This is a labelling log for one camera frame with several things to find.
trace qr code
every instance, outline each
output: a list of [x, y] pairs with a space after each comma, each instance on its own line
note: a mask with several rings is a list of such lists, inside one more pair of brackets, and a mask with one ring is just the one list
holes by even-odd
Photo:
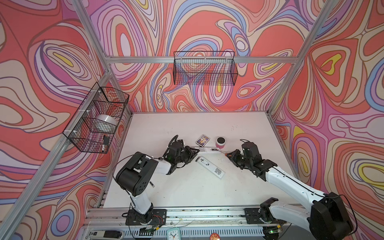
[[217, 167], [216, 170], [215, 170], [215, 173], [217, 173], [217, 175], [220, 175], [221, 174], [221, 170]]

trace white remote control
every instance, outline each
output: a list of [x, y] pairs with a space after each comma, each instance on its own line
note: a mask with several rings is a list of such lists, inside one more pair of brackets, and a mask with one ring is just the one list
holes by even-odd
[[210, 153], [221, 153], [220, 149], [217, 147], [197, 147], [200, 150], [199, 153], [210, 154]]
[[225, 172], [223, 170], [221, 170], [220, 168], [218, 168], [215, 164], [208, 161], [206, 158], [199, 156], [196, 159], [196, 162], [200, 163], [203, 167], [205, 167], [208, 171], [213, 173], [216, 177], [218, 177], [220, 179], [223, 178]]

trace black lid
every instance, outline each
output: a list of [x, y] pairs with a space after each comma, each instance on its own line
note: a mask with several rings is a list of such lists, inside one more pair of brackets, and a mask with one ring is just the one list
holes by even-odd
[[223, 144], [223, 143], [225, 143], [225, 139], [223, 137], [218, 137], [217, 142], [220, 144]]

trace clock face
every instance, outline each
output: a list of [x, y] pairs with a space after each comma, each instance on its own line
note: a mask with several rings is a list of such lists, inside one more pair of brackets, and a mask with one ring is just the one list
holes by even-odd
[[172, 228], [167, 231], [167, 240], [180, 240], [179, 228]]

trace black mounting plate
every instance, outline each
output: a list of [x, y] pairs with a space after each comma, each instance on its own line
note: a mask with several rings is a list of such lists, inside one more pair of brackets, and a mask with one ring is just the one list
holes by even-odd
[[[142, 226], [141, 223], [139, 222], [140, 216], [138, 214], [139, 213], [136, 210], [130, 209], [129, 213], [127, 214], [127, 219], [125, 221], [125, 225], [127, 225], [127, 226], [128, 225], [130, 225], [130, 226], [140, 225], [140, 226]], [[166, 209], [154, 209], [153, 215], [159, 216], [163, 221], [161, 222], [161, 220], [158, 217], [152, 216], [152, 221], [151, 221], [150, 225], [153, 225], [153, 226], [165, 225], [166, 218], [167, 218], [167, 210]]]
[[[247, 224], [264, 224], [263, 221], [260, 220], [259, 218], [259, 207], [258, 208], [253, 208], [253, 209], [244, 209], [244, 212], [245, 212], [245, 218], [247, 220]], [[279, 223], [279, 224], [283, 224], [283, 223], [286, 223], [286, 221], [283, 221], [283, 220], [277, 220], [277, 219], [274, 219], [271, 223]]]

